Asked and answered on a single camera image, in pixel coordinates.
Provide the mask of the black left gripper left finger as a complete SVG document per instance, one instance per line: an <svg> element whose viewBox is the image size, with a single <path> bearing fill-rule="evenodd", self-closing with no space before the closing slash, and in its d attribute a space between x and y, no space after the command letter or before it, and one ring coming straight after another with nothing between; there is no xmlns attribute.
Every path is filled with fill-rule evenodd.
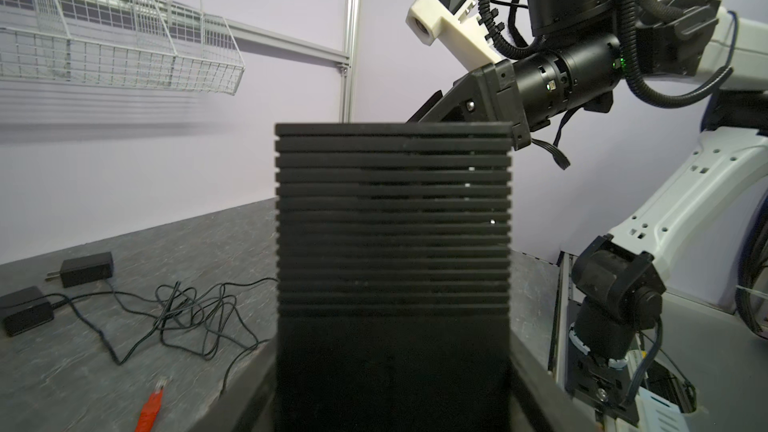
<svg viewBox="0 0 768 432"><path fill-rule="evenodd" d="M274 431L276 356L276 343L263 346L190 431Z"/></svg>

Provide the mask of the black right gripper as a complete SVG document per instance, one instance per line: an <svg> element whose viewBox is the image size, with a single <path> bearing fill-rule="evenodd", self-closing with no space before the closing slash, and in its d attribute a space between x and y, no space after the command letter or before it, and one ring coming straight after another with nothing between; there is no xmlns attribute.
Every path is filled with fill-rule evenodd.
<svg viewBox="0 0 768 432"><path fill-rule="evenodd" d="M510 127L514 150L532 143L514 63L508 59L468 72L445 93L437 90L407 122L502 122Z"/></svg>

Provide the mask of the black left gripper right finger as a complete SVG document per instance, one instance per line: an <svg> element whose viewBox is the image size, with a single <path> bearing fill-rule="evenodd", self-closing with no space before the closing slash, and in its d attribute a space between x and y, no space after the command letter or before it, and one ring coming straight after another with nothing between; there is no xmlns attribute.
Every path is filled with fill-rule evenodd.
<svg viewBox="0 0 768 432"><path fill-rule="evenodd" d="M600 430L516 335L510 336L509 362L510 431Z"/></svg>

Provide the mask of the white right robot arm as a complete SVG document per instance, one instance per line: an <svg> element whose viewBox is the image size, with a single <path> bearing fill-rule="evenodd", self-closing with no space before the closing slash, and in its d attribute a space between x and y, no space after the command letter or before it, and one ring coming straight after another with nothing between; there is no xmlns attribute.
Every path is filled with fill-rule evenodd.
<svg viewBox="0 0 768 432"><path fill-rule="evenodd" d="M721 1L743 18L767 18L767 0ZM540 362L549 358L556 319L555 252L579 253L621 222L697 145L703 104L656 109L625 86L615 97L608 115L578 113L566 127L569 170L535 148L515 156L511 324ZM698 389L694 431L767 427L767 343L735 309L738 257L766 195L759 181L700 228L667 285L661 358L677 363Z"/></svg>

